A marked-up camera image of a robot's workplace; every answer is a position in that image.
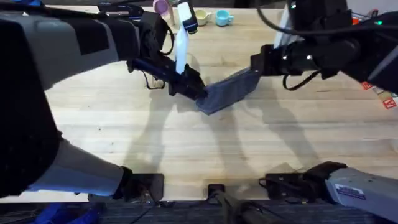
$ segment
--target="teal cup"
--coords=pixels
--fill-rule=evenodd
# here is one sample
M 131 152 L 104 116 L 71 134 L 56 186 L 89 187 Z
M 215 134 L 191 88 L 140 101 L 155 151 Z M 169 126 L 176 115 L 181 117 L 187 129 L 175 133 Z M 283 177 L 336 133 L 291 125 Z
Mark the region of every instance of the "teal cup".
M 216 24 L 220 27 L 231 25 L 234 17 L 226 10 L 219 10 L 216 12 Z

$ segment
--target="small cup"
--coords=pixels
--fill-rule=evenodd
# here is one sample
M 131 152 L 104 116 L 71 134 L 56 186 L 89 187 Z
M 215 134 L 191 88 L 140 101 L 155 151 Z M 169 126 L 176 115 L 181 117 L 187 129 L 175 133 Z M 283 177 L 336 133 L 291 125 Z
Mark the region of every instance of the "small cup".
M 226 10 L 219 10 L 216 13 L 216 24 L 220 27 L 231 25 L 234 21 L 234 16 L 231 16 Z
M 170 5 L 167 0 L 155 0 L 153 3 L 155 12 L 161 16 L 166 16 L 169 13 Z
M 195 15 L 197 17 L 198 25 L 204 26 L 210 21 L 212 13 L 204 10 L 196 10 Z

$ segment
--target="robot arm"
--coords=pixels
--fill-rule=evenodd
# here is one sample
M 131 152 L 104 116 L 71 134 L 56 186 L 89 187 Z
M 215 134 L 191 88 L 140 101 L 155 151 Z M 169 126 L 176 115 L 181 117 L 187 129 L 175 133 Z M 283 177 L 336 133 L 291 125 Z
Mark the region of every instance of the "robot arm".
M 171 95 L 205 96 L 198 72 L 186 65 L 177 74 L 175 62 L 160 52 L 168 31 L 165 21 L 153 12 L 138 13 L 140 21 L 132 15 L 0 4 L 0 44 L 7 52 L 0 56 L 2 104 L 7 108 L 0 197 L 43 189 L 89 193 L 90 200 L 163 197 L 162 174 L 133 174 L 64 140 L 44 95 L 72 75 L 126 61 L 130 72 L 147 71 L 168 82 Z
M 398 222 L 398 180 L 367 174 L 346 164 L 325 162 L 303 174 L 266 174 L 260 183 L 270 199 L 307 203 L 322 199 Z
M 385 13 L 353 25 L 346 0 L 288 2 L 293 30 L 306 35 L 275 49 L 264 45 L 260 54 L 251 57 L 252 70 L 260 71 L 263 76 L 286 77 L 316 70 L 324 80 L 343 72 L 359 82 L 367 81 L 398 93 L 398 78 L 394 73 L 398 36 L 394 29 L 382 29 L 395 28 L 398 13 Z M 351 32 L 331 34 L 337 29 L 351 29 Z M 310 35 L 328 31 L 327 35 Z

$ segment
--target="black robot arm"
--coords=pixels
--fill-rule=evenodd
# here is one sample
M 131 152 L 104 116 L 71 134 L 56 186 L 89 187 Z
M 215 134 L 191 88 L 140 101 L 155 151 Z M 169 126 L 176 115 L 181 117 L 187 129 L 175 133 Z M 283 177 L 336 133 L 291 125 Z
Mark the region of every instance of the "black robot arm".
M 252 70 L 260 71 L 263 76 L 284 75 L 285 77 L 315 70 L 310 78 L 320 73 L 323 79 L 343 72 L 359 82 L 367 81 L 384 90 L 398 93 L 396 84 L 398 77 L 395 75 L 398 66 L 398 49 L 396 49 L 398 27 L 395 30 L 372 28 L 398 24 L 398 12 L 385 13 L 353 25 L 351 10 L 347 8 L 345 0 L 289 2 L 295 4 L 294 10 L 290 7 L 294 30 L 307 32 L 340 28 L 353 30 L 363 28 L 363 30 L 335 32 L 328 35 L 303 35 L 302 40 L 276 49 L 272 45 L 264 45 L 260 54 L 251 57 Z M 318 7 L 316 10 L 309 10 L 308 5 Z M 317 13 L 313 13 L 313 16 L 303 16 L 300 9 L 306 14 Z

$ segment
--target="cable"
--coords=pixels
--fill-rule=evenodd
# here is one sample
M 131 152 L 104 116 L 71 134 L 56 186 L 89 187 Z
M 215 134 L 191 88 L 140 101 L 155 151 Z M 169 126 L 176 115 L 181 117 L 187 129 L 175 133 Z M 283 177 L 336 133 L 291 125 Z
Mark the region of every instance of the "cable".
M 297 31 L 293 29 L 285 29 L 271 22 L 261 11 L 260 0 L 256 0 L 256 9 L 261 20 L 270 28 L 290 35 L 300 35 L 302 37 L 311 37 L 318 35 L 336 35 L 336 34 L 347 34 L 353 32 L 364 32 L 364 31 L 378 31 L 378 30 L 398 30 L 398 26 L 386 26 L 386 25 L 375 25 L 375 26 L 351 26 L 347 28 L 334 29 L 334 30 L 321 30 L 321 31 Z
M 170 33 L 170 38 L 172 39 L 172 46 L 171 46 L 170 50 L 168 52 L 166 52 L 166 53 L 160 52 L 162 55 L 167 56 L 167 55 L 170 55 L 173 52 L 175 37 L 174 37 L 173 31 L 170 28 L 170 26 L 166 23 L 166 21 L 163 20 L 163 22 L 166 24 L 167 30 Z
M 127 4 L 127 3 L 144 2 L 144 1 L 146 0 L 123 0 L 118 2 L 112 2 L 111 4 L 109 4 L 109 7 L 120 6 L 121 4 Z
M 134 224 L 134 223 L 138 222 L 142 217 L 144 217 L 144 215 L 146 215 L 149 211 L 151 211 L 155 207 L 156 207 L 156 203 L 151 208 L 148 208 L 147 210 L 142 212 L 138 217 L 136 217 L 133 221 L 131 221 L 130 224 Z
M 309 77 L 307 77 L 305 80 L 303 80 L 302 82 L 300 82 L 298 85 L 295 85 L 293 87 L 287 87 L 287 77 L 289 75 L 285 75 L 284 76 L 284 80 L 283 80 L 283 85 L 284 88 L 286 90 L 290 90 L 290 91 L 295 91 L 298 90 L 299 88 L 303 87 L 304 85 L 306 85 L 307 83 L 309 83 L 313 78 L 315 78 L 319 73 L 321 73 L 320 70 L 313 72 Z
M 150 87 L 150 86 L 149 86 L 149 82 L 148 82 L 148 78 L 147 78 L 147 74 L 145 74 L 145 72 L 142 71 L 142 70 L 141 70 L 141 72 L 142 72 L 142 74 L 144 74 L 144 78 L 145 78 L 145 82 L 147 83 L 147 88 L 148 88 L 148 90 L 162 90 L 162 89 L 164 89 L 164 87 L 166 86 L 166 83 L 162 80 L 163 85 L 162 85 L 161 87 L 155 87 L 155 88 Z

